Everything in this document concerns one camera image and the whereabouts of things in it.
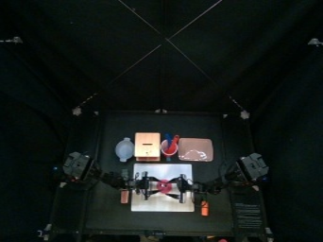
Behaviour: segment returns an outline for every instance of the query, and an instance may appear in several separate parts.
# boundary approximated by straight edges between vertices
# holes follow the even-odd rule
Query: black tent wall
[[[1,4],[0,40],[24,43],[0,43],[0,236],[32,241],[48,222],[51,167],[63,160],[71,110],[90,96],[99,93],[90,111],[239,112],[231,95],[251,112],[270,165],[270,227],[279,241],[319,241],[323,50],[307,42],[323,37],[322,3],[124,3],[134,12],[120,1]],[[171,40],[176,49],[163,37],[212,6]]]

